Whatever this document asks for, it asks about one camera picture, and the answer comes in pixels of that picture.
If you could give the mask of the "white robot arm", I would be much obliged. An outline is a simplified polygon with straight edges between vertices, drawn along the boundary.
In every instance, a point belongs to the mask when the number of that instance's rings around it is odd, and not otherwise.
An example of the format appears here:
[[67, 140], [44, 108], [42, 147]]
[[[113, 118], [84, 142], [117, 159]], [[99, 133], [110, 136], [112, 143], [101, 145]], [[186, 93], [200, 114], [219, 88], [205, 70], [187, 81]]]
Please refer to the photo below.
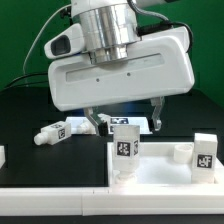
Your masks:
[[188, 92], [194, 74], [188, 51], [191, 29], [156, 14], [157, 25], [137, 25], [145, 8], [175, 0], [71, 0], [72, 25], [47, 42], [51, 96], [61, 111], [83, 109], [96, 133], [107, 124], [98, 106], [149, 99], [153, 131], [161, 128], [164, 98]]

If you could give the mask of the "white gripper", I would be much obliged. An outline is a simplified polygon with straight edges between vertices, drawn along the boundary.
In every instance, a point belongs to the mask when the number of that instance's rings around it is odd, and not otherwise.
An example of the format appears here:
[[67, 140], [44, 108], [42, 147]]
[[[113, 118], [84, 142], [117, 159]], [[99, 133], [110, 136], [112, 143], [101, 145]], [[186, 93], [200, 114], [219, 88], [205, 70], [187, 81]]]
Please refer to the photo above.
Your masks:
[[123, 60], [93, 65], [86, 54], [56, 60], [48, 70], [53, 103], [61, 111], [84, 108], [96, 135], [107, 136], [108, 124], [95, 106], [152, 98], [150, 128], [159, 131], [162, 96], [186, 93], [194, 85], [188, 47], [188, 31], [181, 26], [128, 45]]

